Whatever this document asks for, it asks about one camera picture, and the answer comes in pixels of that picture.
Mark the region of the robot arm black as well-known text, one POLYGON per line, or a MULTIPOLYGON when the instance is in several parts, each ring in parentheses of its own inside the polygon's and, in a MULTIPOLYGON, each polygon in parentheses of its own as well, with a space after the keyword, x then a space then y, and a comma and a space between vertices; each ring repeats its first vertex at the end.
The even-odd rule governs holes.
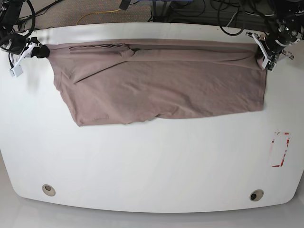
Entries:
POLYGON ((269 0, 273 16, 268 17, 256 8, 253 10, 264 19, 268 33, 258 35, 247 32, 258 48, 255 55, 262 69, 273 71, 278 61, 294 55, 285 48, 304 39, 304 2, 302 0, 269 0))
POLYGON ((0 48, 8 53, 10 73, 18 77, 23 73, 21 61, 25 58, 47 58, 50 50, 38 41, 37 37, 29 37, 35 28, 36 15, 29 0, 3 0, 0 4, 0 48), (31 11, 31 27, 22 35, 14 30, 19 21, 23 3, 27 3, 31 11))

